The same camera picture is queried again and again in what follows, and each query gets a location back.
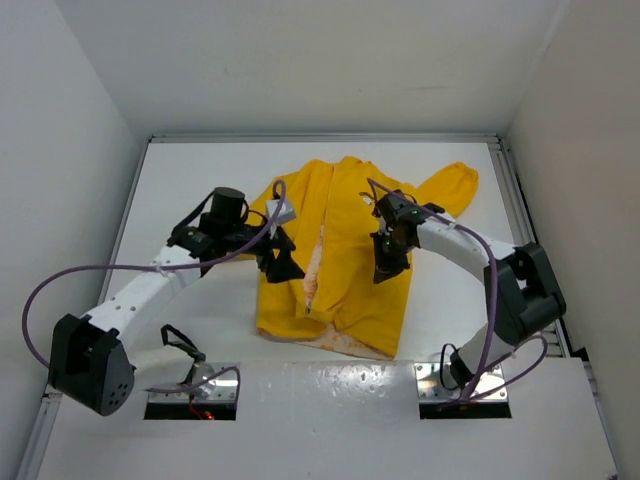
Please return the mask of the yellow zip-up jacket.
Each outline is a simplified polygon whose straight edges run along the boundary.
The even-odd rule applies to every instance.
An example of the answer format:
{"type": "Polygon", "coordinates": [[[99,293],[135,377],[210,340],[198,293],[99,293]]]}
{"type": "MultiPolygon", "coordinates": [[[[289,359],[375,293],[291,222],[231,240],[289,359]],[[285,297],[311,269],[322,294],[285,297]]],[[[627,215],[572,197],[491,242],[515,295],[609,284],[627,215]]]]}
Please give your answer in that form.
{"type": "Polygon", "coordinates": [[[450,164],[421,185],[386,176],[370,162],[347,156],[338,163],[312,160],[281,176],[295,220],[284,230],[296,249],[294,261],[305,277],[258,284],[256,331],[291,342],[355,357],[395,357],[407,308],[411,270],[373,283],[371,233],[377,228],[363,199],[374,179],[385,187],[434,203],[452,216],[471,204],[479,175],[462,162],[450,164]],[[310,315],[306,302],[313,302],[310,315]]]}

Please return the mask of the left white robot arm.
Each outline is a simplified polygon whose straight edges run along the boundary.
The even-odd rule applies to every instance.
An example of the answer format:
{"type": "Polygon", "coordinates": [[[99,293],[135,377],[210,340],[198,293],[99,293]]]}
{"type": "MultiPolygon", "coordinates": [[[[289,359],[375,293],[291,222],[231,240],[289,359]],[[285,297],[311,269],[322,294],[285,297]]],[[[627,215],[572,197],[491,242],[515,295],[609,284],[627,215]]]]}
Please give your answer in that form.
{"type": "Polygon", "coordinates": [[[254,257],[272,284],[304,277],[283,228],[295,217],[285,183],[273,185],[260,224],[249,224],[250,213],[243,192],[215,188],[173,227],[150,265],[131,268],[137,275],[120,291],[80,317],[60,319],[53,331],[49,385],[101,416],[115,413],[137,391],[197,388],[193,375],[206,356],[173,326],[162,327],[161,347],[138,353],[131,347],[183,290],[242,254],[254,257]]]}

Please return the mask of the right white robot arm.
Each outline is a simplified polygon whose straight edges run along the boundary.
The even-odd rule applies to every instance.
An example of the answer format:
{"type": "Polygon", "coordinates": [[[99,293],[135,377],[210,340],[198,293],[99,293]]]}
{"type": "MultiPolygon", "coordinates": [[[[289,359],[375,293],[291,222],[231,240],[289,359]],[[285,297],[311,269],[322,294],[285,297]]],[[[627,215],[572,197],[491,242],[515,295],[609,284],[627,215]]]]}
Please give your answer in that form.
{"type": "Polygon", "coordinates": [[[417,204],[400,190],[375,184],[372,233],[375,283],[404,273],[416,249],[440,255],[485,288],[487,322],[450,356],[448,375],[461,398],[488,369],[508,358],[535,334],[562,317],[566,301],[545,249],[512,245],[484,236],[432,203],[417,204]]]}

